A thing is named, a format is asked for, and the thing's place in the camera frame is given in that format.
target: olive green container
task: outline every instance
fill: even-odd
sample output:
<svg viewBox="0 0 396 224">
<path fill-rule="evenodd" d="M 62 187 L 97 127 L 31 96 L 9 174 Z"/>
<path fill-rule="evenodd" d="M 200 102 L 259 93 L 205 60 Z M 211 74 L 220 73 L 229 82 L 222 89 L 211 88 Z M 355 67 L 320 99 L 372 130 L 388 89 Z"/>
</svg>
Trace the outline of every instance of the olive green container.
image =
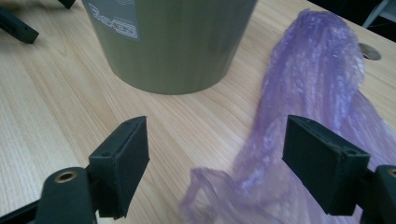
<svg viewBox="0 0 396 224">
<path fill-rule="evenodd" d="M 107 62 L 120 79 L 144 91 L 184 94 L 224 77 L 257 0 L 83 2 Z M 115 15 L 127 7 L 132 7 L 126 10 L 133 14 L 130 19 Z M 134 27 L 129 36 L 120 29 L 126 23 Z"/>
</svg>

